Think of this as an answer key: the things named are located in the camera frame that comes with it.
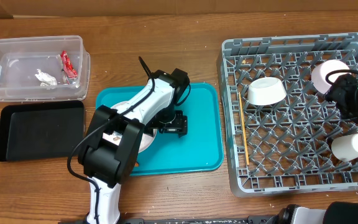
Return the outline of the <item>wooden chopstick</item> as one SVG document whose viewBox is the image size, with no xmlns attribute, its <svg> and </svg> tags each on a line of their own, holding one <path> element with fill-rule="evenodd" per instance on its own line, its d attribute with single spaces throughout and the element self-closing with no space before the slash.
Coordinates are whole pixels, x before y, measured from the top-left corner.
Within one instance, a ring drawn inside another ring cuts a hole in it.
<svg viewBox="0 0 358 224">
<path fill-rule="evenodd" d="M 238 100 L 239 100 L 239 111 L 240 111 L 240 120 L 241 120 L 241 128 L 242 128 L 242 137 L 244 142 L 244 152 L 245 152 L 245 159 L 247 166 L 250 165 L 249 161 L 249 153 L 247 148 L 247 137 L 246 137 L 246 127 L 245 127 L 245 121 L 244 121 L 244 110 L 243 110 L 243 104 L 242 104 L 242 97 L 241 93 L 237 92 Z"/>
</svg>

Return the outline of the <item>white bowl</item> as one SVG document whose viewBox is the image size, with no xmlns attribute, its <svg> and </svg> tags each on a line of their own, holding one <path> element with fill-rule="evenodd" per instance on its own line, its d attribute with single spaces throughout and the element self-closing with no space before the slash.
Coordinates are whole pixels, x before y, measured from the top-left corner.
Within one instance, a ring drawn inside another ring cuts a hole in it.
<svg viewBox="0 0 358 224">
<path fill-rule="evenodd" d="M 265 77 L 249 85 L 247 99 L 252 105 L 266 106 L 278 103 L 287 96 L 282 81 L 275 77 Z"/>
</svg>

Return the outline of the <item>red snack wrapper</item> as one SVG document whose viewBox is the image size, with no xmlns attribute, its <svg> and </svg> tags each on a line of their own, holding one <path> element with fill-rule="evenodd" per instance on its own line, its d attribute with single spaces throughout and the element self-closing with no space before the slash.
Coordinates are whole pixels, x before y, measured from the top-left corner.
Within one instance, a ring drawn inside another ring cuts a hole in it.
<svg viewBox="0 0 358 224">
<path fill-rule="evenodd" d="M 78 72 L 74 69 L 73 64 L 65 50 L 60 54 L 60 61 L 62 65 L 62 76 L 65 84 L 72 84 L 78 78 Z"/>
</svg>

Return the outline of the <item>foil ball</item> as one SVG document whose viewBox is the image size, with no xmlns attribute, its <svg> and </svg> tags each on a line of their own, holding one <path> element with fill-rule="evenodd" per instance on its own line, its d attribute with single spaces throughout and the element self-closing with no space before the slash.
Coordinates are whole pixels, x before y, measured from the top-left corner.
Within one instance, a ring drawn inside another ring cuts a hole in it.
<svg viewBox="0 0 358 224">
<path fill-rule="evenodd" d="M 40 86 L 57 86 L 57 80 L 55 77 L 37 69 L 35 77 L 40 81 Z"/>
</svg>

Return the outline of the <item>pink small bowl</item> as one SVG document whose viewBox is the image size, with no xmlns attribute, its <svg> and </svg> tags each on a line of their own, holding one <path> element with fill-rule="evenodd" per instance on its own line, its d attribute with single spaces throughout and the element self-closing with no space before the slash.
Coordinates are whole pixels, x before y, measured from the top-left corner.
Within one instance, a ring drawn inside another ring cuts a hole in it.
<svg viewBox="0 0 358 224">
<path fill-rule="evenodd" d="M 327 60 L 312 70 L 311 81 L 318 92 L 325 94 L 331 87 L 331 84 L 326 81 L 327 74 L 336 70 L 348 69 L 349 67 L 340 60 Z"/>
</svg>

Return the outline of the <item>white paper cup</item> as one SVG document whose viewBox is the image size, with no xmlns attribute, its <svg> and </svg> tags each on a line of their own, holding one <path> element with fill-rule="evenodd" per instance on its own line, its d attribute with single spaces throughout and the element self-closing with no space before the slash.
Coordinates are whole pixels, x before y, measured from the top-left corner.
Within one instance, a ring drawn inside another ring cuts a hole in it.
<svg viewBox="0 0 358 224">
<path fill-rule="evenodd" d="M 337 159 L 343 162 L 358 158 L 358 133 L 334 139 L 331 151 Z"/>
</svg>

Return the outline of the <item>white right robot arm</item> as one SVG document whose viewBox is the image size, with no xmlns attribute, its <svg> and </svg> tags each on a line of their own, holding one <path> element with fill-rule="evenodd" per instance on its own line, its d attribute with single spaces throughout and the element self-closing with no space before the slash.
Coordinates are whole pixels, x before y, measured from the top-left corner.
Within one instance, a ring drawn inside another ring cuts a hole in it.
<svg viewBox="0 0 358 224">
<path fill-rule="evenodd" d="M 358 125 L 358 69 L 333 70 L 325 75 L 325 80 L 331 85 L 324 95 L 325 100 L 335 102 L 342 121 Z M 343 162 L 356 157 L 351 149 L 358 149 L 358 134 L 343 135 L 331 143 L 332 153 Z M 291 204 L 267 223 L 356 224 L 358 203 L 333 202 L 325 210 Z"/>
</svg>

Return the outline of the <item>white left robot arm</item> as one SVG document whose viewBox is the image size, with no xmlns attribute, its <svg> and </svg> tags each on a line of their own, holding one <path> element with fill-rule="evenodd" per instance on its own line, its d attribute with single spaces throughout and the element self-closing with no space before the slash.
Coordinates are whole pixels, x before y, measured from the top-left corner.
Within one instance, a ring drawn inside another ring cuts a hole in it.
<svg viewBox="0 0 358 224">
<path fill-rule="evenodd" d="M 129 101 L 110 108 L 99 106 L 86 136 L 67 159 L 69 173 L 90 185 L 90 207 L 83 223 L 117 223 L 121 185 L 126 181 L 139 154 L 143 135 L 188 132 L 188 118 L 177 106 L 188 98 L 191 85 L 187 72 L 174 69 L 151 72 L 140 63 L 148 77 L 144 88 Z"/>
</svg>

